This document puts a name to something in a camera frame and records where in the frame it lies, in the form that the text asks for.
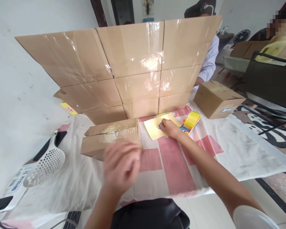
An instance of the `yellow paper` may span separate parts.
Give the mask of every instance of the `yellow paper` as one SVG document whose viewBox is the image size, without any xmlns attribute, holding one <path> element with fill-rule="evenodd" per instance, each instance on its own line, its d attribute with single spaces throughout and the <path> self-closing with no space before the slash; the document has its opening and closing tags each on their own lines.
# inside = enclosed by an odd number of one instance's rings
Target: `yellow paper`
<svg viewBox="0 0 286 229">
<path fill-rule="evenodd" d="M 166 114 L 169 114 L 169 113 L 173 113 L 174 116 L 175 116 L 174 112 L 166 112 L 166 113 L 157 114 L 156 117 L 160 117 L 160 116 L 163 116 L 163 115 L 166 115 Z"/>
<path fill-rule="evenodd" d="M 181 124 L 174 118 L 174 113 L 168 113 L 160 117 L 147 120 L 144 122 L 144 125 L 152 140 L 156 140 L 162 136 L 168 137 L 167 134 L 159 129 L 159 124 L 162 122 L 162 119 L 172 120 L 178 127 L 181 126 Z"/>
</svg>

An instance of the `yellow tape roll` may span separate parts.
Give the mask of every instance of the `yellow tape roll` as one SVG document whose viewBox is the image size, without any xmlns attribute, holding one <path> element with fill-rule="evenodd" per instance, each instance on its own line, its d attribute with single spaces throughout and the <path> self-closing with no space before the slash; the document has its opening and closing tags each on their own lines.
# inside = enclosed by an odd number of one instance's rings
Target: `yellow tape roll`
<svg viewBox="0 0 286 229">
<path fill-rule="evenodd" d="M 199 113 L 195 111 L 191 111 L 191 113 L 188 115 L 187 119 L 185 120 L 184 125 L 187 128 L 192 129 L 194 125 L 196 124 L 199 117 L 200 117 Z"/>
</svg>

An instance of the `cardboard box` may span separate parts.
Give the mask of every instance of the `cardboard box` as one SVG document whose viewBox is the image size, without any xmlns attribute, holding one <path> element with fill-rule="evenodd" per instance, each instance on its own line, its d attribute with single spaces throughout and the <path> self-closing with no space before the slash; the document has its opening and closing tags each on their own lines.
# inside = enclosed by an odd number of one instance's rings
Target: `cardboard box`
<svg viewBox="0 0 286 229">
<path fill-rule="evenodd" d="M 85 111 L 87 117 L 95 124 L 105 124 L 127 119 L 123 106 Z"/>
<path fill-rule="evenodd" d="M 139 100 L 123 104 L 127 118 L 142 118 L 158 114 L 159 99 Z"/>
<path fill-rule="evenodd" d="M 104 150 L 111 143 L 130 140 L 140 144 L 139 122 L 134 118 L 92 126 L 85 136 L 80 153 L 102 161 Z"/>
<path fill-rule="evenodd" d="M 164 21 L 97 28 L 115 78 L 161 70 Z"/>
<path fill-rule="evenodd" d="M 221 16 L 165 21 L 162 70 L 203 64 L 220 22 Z"/>
<path fill-rule="evenodd" d="M 77 103 L 72 99 L 63 89 L 59 89 L 53 97 L 61 99 L 63 102 L 60 104 L 72 115 L 81 114 L 84 110 L 77 105 Z"/>
<path fill-rule="evenodd" d="M 243 58 L 245 59 L 251 59 L 253 53 L 255 51 L 261 51 L 266 45 L 269 44 L 269 41 L 256 41 L 253 42 L 246 53 L 243 55 Z"/>
<path fill-rule="evenodd" d="M 122 105 L 113 79 L 68 86 L 63 90 L 84 110 L 100 110 Z"/>
<path fill-rule="evenodd" d="M 160 97 L 191 92 L 202 65 L 161 71 Z"/>
<path fill-rule="evenodd" d="M 239 42 L 235 45 L 235 48 L 232 50 L 230 56 L 231 57 L 238 57 L 238 58 L 242 58 L 246 51 L 248 50 L 248 48 L 250 47 L 250 45 L 253 43 L 254 41 L 245 41 L 245 42 Z"/>
<path fill-rule="evenodd" d="M 115 78 L 123 104 L 159 98 L 161 72 Z"/>
<path fill-rule="evenodd" d="M 224 118 L 229 116 L 246 98 L 217 81 L 200 84 L 194 102 L 206 117 Z"/>
<path fill-rule="evenodd" d="M 220 22 L 197 17 L 16 39 L 94 123 L 104 123 L 124 118 L 122 107 L 127 118 L 184 108 Z"/>
<path fill-rule="evenodd" d="M 160 97 L 158 114 L 184 108 L 187 104 L 187 100 L 189 96 L 190 96 L 190 93 L 187 92 L 187 93 L 182 93 L 182 94 L 175 94 L 175 95 Z"/>
<path fill-rule="evenodd" d="M 239 57 L 245 59 L 251 59 L 255 51 L 261 51 L 266 45 L 272 43 L 270 41 L 244 41 L 237 43 L 234 50 L 231 52 L 230 56 Z M 286 46 L 283 50 L 277 55 L 281 58 L 286 58 Z"/>
<path fill-rule="evenodd" d="M 60 87 L 113 78 L 95 29 L 15 38 Z"/>
</svg>

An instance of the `white wall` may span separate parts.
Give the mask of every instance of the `white wall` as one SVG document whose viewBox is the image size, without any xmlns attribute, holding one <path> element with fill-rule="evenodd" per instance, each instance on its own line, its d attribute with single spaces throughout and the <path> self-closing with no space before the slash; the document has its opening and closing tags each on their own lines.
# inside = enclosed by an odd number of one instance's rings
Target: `white wall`
<svg viewBox="0 0 286 229">
<path fill-rule="evenodd" d="M 237 34 L 249 29 L 251 36 L 267 27 L 267 23 L 280 10 L 286 0 L 224 0 L 220 10 L 222 27 L 229 25 L 228 32 Z"/>
<path fill-rule="evenodd" d="M 0 0 L 0 191 L 69 116 L 14 36 L 98 27 L 90 0 Z"/>
<path fill-rule="evenodd" d="M 155 0 L 155 14 L 147 17 L 155 18 L 155 21 L 173 20 L 184 18 L 184 12 L 187 8 L 195 5 L 198 0 Z M 223 0 L 217 0 L 215 12 L 218 15 Z M 134 20 L 136 23 L 143 22 L 142 0 L 133 0 Z"/>
</svg>

